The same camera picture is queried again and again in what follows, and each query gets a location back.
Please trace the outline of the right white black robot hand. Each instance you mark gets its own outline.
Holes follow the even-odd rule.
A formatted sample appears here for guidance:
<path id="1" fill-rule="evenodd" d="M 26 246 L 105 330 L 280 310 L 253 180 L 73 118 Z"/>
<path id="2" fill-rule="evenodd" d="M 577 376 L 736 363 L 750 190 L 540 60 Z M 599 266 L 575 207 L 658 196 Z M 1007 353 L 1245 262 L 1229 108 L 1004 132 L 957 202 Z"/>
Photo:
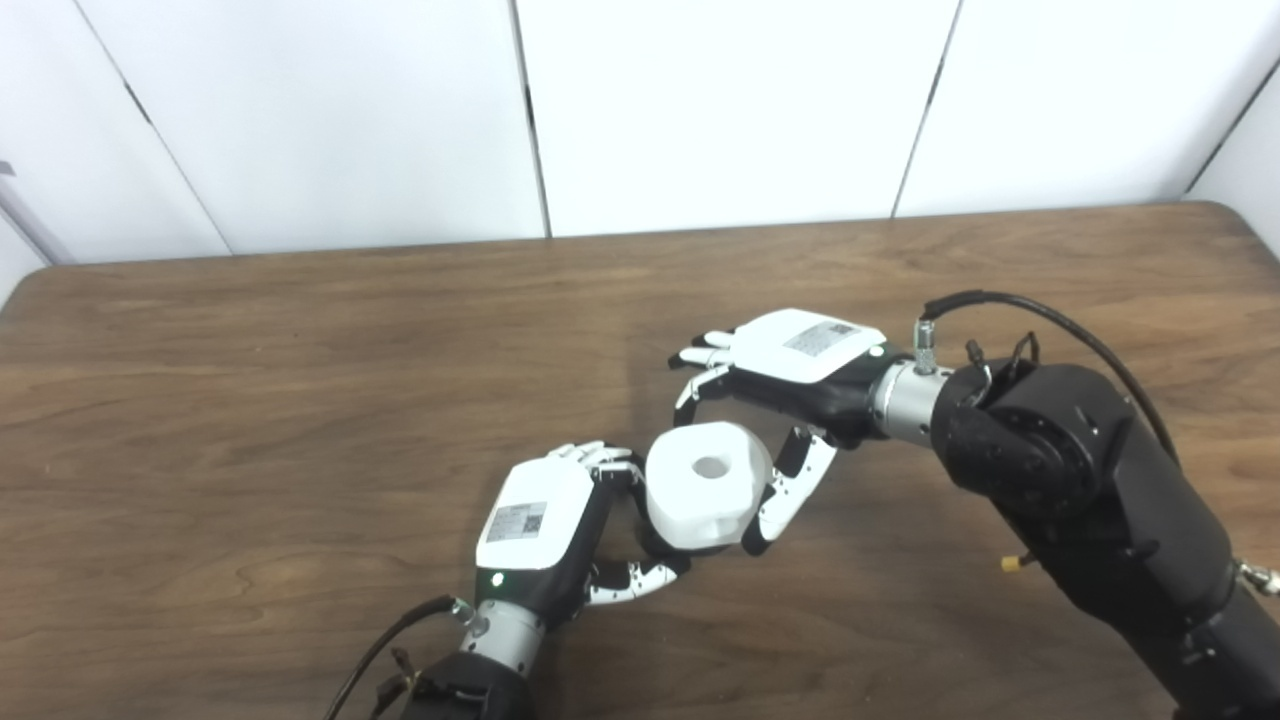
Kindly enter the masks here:
<path id="1" fill-rule="evenodd" d="M 776 456 L 751 509 L 741 546 L 762 556 L 824 480 L 836 454 L 881 436 L 876 383 L 905 355 L 868 325 L 800 309 L 767 313 L 732 331 L 708 331 L 668 360 L 691 368 L 675 401 L 675 427 L 692 424 L 700 404 L 736 398 L 797 424 Z"/>

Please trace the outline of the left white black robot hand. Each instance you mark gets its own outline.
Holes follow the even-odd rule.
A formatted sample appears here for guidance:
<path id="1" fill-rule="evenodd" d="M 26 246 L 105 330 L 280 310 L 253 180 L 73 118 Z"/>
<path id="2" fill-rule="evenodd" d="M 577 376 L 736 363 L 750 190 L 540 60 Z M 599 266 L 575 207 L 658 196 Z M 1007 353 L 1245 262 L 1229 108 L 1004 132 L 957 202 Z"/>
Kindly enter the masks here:
<path id="1" fill-rule="evenodd" d="M 614 502 L 644 501 L 644 457 L 598 439 L 562 445 L 509 469 L 475 550 L 475 600 L 511 603 L 547 630 L 588 606 L 630 602 L 682 578 L 687 553 L 596 555 Z"/>

